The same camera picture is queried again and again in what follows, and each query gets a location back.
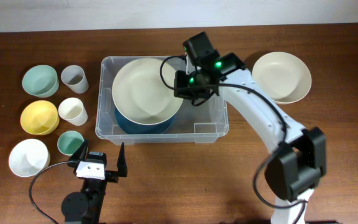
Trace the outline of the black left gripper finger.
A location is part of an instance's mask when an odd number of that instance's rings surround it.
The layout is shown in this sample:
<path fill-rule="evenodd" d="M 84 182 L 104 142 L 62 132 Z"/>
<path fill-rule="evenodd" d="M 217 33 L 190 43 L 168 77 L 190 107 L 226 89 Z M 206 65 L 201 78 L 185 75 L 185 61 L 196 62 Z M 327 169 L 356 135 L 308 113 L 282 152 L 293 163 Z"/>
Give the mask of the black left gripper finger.
<path fill-rule="evenodd" d="M 127 177 L 128 170 L 126 164 L 126 157 L 125 157 L 125 144 L 121 143 L 121 148 L 119 151 L 119 156 L 117 159 L 117 175 L 119 177 Z"/>
<path fill-rule="evenodd" d="M 77 167 L 81 161 L 85 160 L 88 152 L 88 140 L 84 140 L 81 146 L 70 156 L 68 160 L 69 167 Z"/>

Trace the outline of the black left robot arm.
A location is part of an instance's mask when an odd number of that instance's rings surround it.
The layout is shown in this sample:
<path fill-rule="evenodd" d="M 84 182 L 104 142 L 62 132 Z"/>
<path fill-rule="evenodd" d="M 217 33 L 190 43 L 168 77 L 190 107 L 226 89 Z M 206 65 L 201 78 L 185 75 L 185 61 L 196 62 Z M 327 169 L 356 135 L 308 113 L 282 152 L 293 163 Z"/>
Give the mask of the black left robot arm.
<path fill-rule="evenodd" d="M 79 192 L 68 194 L 62 201 L 65 223 L 98 223 L 107 184 L 127 177 L 124 143 L 119 151 L 117 171 L 106 169 L 106 154 L 90 151 L 87 140 L 70 156 L 68 165 L 74 168 L 74 174 L 83 180 L 83 185 Z"/>

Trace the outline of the beige plate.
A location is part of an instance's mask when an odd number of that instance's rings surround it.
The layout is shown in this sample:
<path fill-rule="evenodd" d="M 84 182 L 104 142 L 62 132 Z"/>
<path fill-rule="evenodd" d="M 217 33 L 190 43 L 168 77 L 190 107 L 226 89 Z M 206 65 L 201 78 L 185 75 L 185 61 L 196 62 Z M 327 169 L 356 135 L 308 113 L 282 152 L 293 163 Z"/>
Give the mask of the beige plate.
<path fill-rule="evenodd" d="M 112 84 L 112 98 L 128 120 L 154 125 L 172 118 L 183 100 L 174 96 L 176 70 L 157 58 L 141 58 L 125 64 Z"/>
<path fill-rule="evenodd" d="M 298 57 L 286 52 L 270 52 L 259 58 L 252 76 L 274 102 L 287 105 L 302 100 L 311 90 L 309 68 Z"/>

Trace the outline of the blue plate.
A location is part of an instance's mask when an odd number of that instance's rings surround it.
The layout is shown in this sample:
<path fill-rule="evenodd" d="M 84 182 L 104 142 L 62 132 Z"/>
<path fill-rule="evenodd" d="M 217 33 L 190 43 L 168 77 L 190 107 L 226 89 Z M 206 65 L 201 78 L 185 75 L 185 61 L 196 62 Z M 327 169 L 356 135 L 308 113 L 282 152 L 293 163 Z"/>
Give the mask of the blue plate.
<path fill-rule="evenodd" d="M 162 134 L 173 124 L 175 117 L 160 124 L 143 125 L 137 124 L 125 118 L 118 109 L 114 111 L 117 124 L 126 134 Z"/>

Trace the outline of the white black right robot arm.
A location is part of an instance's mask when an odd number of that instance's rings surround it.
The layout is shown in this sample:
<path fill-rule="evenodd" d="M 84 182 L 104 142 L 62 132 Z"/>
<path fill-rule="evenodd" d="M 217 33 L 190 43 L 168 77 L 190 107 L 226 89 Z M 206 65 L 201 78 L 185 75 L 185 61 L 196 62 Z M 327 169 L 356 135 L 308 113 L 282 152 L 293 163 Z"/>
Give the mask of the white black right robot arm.
<path fill-rule="evenodd" d="M 234 53 L 221 56 L 205 32 L 184 41 L 186 70 L 178 70 L 174 95 L 186 100 L 221 96 L 244 117 L 269 155 L 257 168 L 252 187 L 274 209 L 271 223 L 304 223 L 308 201 L 326 174 L 326 136 L 306 129 L 271 100 Z"/>

